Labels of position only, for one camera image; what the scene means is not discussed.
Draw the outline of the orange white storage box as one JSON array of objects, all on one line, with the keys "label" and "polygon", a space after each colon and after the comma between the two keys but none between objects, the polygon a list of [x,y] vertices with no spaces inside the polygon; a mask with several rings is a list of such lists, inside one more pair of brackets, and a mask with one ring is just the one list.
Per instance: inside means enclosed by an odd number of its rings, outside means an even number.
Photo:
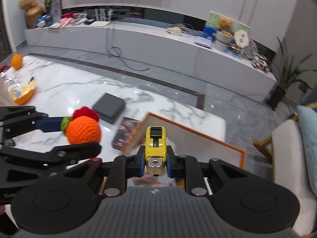
[{"label": "orange white storage box", "polygon": [[123,149],[112,146],[113,139],[123,119],[120,118],[114,125],[101,121],[102,152],[99,157],[104,162],[110,162],[116,156],[131,155],[137,152],[144,143],[148,126],[163,126],[167,132],[167,144],[176,155],[190,155],[199,162],[208,162],[211,158],[219,158],[236,167],[245,169],[247,153],[240,148],[226,143],[226,122],[215,115],[203,112],[201,115],[190,117],[161,116],[157,113],[146,112],[141,115],[132,115],[139,124],[131,131],[132,137],[127,140]]}]

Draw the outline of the yellow tape measure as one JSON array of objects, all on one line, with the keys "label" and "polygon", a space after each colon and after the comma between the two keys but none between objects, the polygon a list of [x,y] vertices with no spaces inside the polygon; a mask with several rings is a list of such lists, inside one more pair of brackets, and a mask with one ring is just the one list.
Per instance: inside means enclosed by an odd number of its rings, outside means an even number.
[{"label": "yellow tape measure", "polygon": [[167,135],[163,126],[148,126],[145,136],[146,169],[153,176],[165,170],[167,162]]}]

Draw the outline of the orange crochet fruit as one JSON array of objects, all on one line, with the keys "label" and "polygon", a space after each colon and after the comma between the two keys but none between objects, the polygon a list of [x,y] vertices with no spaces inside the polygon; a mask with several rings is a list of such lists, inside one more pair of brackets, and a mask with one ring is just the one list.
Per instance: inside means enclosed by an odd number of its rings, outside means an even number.
[{"label": "orange crochet fruit", "polygon": [[63,117],[60,128],[71,145],[100,143],[102,138],[99,116],[87,106],[75,110],[72,116]]}]

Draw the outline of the dark grey square box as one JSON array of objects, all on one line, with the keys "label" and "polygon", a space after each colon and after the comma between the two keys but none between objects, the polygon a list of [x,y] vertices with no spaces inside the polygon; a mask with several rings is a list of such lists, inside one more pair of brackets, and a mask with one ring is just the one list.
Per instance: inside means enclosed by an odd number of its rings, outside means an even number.
[{"label": "dark grey square box", "polygon": [[125,100],[109,93],[104,93],[92,106],[99,118],[109,124],[114,124],[126,107]]}]

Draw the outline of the dark picture booklet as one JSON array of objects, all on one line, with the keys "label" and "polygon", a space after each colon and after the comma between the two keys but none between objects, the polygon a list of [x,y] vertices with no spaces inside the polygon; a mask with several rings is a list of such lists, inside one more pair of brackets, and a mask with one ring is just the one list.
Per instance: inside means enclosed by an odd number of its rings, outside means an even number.
[{"label": "dark picture booklet", "polygon": [[139,128],[141,121],[129,117],[123,117],[117,132],[112,140],[112,147],[122,151],[133,138],[135,131]]}]

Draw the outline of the orange peel pile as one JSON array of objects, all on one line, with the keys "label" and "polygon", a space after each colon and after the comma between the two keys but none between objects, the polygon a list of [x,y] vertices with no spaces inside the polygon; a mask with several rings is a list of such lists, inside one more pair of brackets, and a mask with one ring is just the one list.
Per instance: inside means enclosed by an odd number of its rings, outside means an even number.
[{"label": "orange peel pile", "polygon": [[31,77],[30,81],[26,85],[22,86],[20,90],[11,88],[9,90],[9,94],[17,105],[23,105],[32,98],[35,93],[35,89],[35,79],[34,77]]}]

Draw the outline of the white marble tv bench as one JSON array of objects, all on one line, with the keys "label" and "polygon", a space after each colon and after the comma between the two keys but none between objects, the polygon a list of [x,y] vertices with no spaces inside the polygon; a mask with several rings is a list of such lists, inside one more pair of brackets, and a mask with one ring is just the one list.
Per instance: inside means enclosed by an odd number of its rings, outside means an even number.
[{"label": "white marble tv bench", "polygon": [[121,57],[216,84],[250,99],[262,102],[277,83],[244,58],[195,44],[194,36],[172,36],[165,29],[117,22],[107,27],[90,25],[24,31],[31,46],[68,48],[105,54],[118,47]]}]

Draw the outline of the white router with antennas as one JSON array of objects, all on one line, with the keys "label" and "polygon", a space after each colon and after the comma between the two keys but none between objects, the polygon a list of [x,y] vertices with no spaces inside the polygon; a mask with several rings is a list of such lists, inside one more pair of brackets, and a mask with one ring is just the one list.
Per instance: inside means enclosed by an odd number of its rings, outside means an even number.
[{"label": "white router with antennas", "polygon": [[113,15],[113,10],[105,10],[105,9],[95,9],[95,21],[93,21],[90,26],[94,27],[107,27],[111,23]]}]

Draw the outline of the gold vase dried flowers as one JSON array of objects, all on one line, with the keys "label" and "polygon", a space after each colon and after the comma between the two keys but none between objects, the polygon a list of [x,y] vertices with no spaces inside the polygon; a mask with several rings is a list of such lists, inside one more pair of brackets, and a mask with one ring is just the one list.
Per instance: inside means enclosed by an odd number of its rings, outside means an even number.
[{"label": "gold vase dried flowers", "polygon": [[19,0],[18,7],[25,12],[26,24],[30,29],[36,27],[36,20],[41,18],[44,9],[35,0]]}]

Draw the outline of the white flat device box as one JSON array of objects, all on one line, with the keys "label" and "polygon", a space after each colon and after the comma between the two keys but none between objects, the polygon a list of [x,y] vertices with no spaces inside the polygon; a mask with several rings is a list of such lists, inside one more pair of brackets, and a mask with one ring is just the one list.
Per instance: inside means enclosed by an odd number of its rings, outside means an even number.
[{"label": "white flat device box", "polygon": [[196,36],[195,44],[205,48],[212,48],[214,45],[212,40],[204,38],[203,36]]}]

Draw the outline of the teddy bear in basket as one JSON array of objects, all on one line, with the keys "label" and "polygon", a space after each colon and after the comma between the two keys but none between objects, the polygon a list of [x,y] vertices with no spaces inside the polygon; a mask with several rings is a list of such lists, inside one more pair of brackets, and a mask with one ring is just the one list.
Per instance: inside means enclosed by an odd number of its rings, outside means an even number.
[{"label": "teddy bear in basket", "polygon": [[218,19],[218,25],[216,26],[217,32],[215,34],[215,49],[222,52],[228,49],[233,39],[232,26],[233,21],[231,19],[224,16]]}]

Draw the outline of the black white toy cars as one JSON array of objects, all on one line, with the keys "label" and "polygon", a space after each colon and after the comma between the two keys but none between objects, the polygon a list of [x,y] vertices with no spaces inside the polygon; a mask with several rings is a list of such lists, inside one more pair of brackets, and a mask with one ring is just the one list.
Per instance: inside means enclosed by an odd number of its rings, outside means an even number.
[{"label": "black white toy cars", "polygon": [[251,61],[251,64],[254,68],[264,71],[265,73],[269,71],[268,60],[262,54],[257,54]]}]

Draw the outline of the white round paper fan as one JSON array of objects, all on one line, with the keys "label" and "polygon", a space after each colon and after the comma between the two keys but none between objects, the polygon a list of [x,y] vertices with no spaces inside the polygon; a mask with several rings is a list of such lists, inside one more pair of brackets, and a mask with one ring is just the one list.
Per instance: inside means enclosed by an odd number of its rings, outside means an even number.
[{"label": "white round paper fan", "polygon": [[249,36],[245,30],[237,30],[234,33],[234,41],[239,48],[249,46]]}]

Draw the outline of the light blue cushion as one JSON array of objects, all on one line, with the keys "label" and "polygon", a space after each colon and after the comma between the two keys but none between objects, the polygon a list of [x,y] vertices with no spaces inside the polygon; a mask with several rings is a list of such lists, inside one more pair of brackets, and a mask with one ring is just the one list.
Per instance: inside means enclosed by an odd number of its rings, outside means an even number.
[{"label": "light blue cushion", "polygon": [[306,106],[297,106],[297,112],[303,136],[309,183],[314,195],[316,195],[316,112]]}]

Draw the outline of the potted green plant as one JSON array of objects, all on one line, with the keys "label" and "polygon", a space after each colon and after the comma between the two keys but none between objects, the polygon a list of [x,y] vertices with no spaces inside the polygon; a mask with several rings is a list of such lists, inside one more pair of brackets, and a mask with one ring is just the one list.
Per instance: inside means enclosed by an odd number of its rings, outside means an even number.
[{"label": "potted green plant", "polygon": [[288,54],[286,42],[281,42],[279,37],[277,37],[277,40],[279,43],[279,51],[281,52],[282,60],[279,66],[274,63],[278,69],[278,80],[277,84],[270,92],[269,97],[266,99],[266,105],[273,111],[285,97],[287,89],[292,86],[292,84],[304,83],[304,81],[300,78],[303,73],[309,71],[316,72],[316,69],[301,68],[301,65],[309,60],[313,56],[313,53],[305,55],[302,59],[296,62],[295,56]]}]

